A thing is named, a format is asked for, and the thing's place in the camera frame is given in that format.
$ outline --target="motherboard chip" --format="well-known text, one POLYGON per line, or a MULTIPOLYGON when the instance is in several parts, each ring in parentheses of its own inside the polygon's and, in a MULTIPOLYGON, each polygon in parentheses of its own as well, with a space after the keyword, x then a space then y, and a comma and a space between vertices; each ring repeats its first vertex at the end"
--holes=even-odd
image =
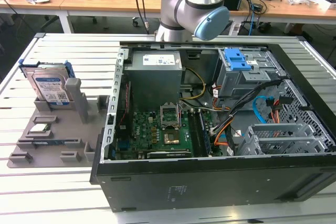
POLYGON ((163 132, 164 144, 179 144, 179 131, 164 131, 163 132))

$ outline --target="hard drive label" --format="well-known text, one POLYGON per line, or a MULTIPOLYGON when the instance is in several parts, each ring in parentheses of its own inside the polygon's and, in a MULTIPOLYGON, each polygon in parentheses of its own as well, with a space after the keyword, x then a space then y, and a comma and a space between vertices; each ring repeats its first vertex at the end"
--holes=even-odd
POLYGON ((35 78, 35 81, 47 102, 53 105, 69 104, 69 98, 59 78, 35 78))

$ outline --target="green circuit board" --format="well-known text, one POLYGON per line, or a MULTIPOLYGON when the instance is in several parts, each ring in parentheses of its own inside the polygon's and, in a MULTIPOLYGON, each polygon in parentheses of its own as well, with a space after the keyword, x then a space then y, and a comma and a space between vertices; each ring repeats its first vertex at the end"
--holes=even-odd
MULTIPOLYGON (((117 159, 139 159, 139 153, 155 151, 166 152, 191 152, 193 156, 193 145, 190 135, 188 113, 181 112, 180 128, 167 127, 162 129, 160 112, 134 112, 132 137, 127 150, 118 148, 117 159)), ((176 115, 168 115, 165 120, 176 120, 176 115)), ((208 130, 213 125, 210 113, 203 112, 205 127, 208 130)))

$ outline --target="slotted metal surface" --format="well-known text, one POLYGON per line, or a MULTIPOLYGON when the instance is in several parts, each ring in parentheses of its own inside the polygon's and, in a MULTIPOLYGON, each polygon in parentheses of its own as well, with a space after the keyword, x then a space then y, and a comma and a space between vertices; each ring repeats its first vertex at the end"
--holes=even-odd
MULTIPOLYGON (((105 94, 106 88, 113 85, 120 41, 153 40, 153 36, 145 35, 47 34, 44 38, 34 39, 21 58, 68 59, 74 66, 76 77, 82 80, 82 91, 93 97, 105 94)), ((214 41, 278 43, 291 59, 319 62, 316 59, 319 56, 305 49, 304 43, 295 38, 241 36, 219 37, 214 41)), ((300 67, 309 80, 334 79, 325 66, 300 67)), ((314 87, 336 89, 318 82, 314 87)), ((335 93, 329 91, 321 96, 330 106, 334 104, 332 97, 335 93)), ((34 111, 34 98, 28 81, 15 65, 0 84, 0 223, 246 223, 247 219, 255 218, 266 223, 335 223, 336 184, 305 202, 114 214, 100 186, 88 182, 91 170, 88 167, 7 167, 7 158, 34 111)))

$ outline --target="power cable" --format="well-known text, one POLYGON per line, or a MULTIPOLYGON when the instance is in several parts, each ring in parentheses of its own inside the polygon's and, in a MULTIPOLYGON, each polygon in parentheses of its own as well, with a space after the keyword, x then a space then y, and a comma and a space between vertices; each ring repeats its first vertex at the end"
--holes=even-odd
POLYGON ((143 17, 142 17, 141 12, 140 12, 139 2, 138 2, 138 0, 135 0, 135 2, 136 2, 136 8, 138 9, 138 13, 139 13, 140 19, 141 19, 141 21, 142 21, 143 27, 145 28, 146 33, 149 34, 149 32, 148 32, 148 30, 147 30, 147 28, 146 28, 145 21, 143 20, 143 17))
POLYGON ((32 27, 21 17, 21 15, 19 13, 17 13, 14 8, 12 8, 12 6, 7 2, 7 0, 4 0, 6 2, 6 4, 8 5, 8 7, 10 9, 12 9, 12 11, 26 24, 27 27, 29 27, 29 29, 35 34, 35 30, 32 29, 32 27))

